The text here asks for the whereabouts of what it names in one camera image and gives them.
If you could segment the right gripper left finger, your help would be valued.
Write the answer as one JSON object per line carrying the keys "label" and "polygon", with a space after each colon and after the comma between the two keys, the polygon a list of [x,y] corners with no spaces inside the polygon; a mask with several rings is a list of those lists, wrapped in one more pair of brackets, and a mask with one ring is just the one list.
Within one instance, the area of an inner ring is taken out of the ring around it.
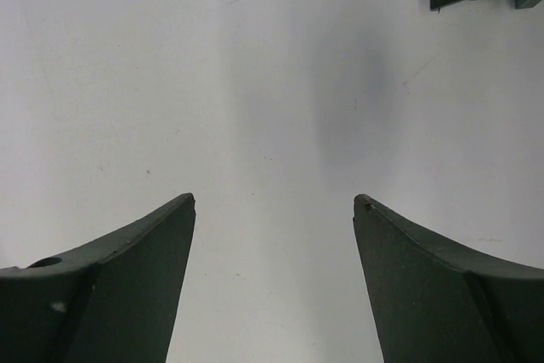
{"label": "right gripper left finger", "polygon": [[2,361],[165,361],[195,222],[185,193],[80,247],[2,269]]}

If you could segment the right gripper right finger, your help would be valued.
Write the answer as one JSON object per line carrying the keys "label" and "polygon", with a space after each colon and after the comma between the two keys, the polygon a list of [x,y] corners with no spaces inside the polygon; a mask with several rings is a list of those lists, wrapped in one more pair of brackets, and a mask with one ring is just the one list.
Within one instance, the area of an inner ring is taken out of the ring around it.
{"label": "right gripper right finger", "polygon": [[541,362],[543,271],[478,252],[354,199],[354,233],[386,362]]}

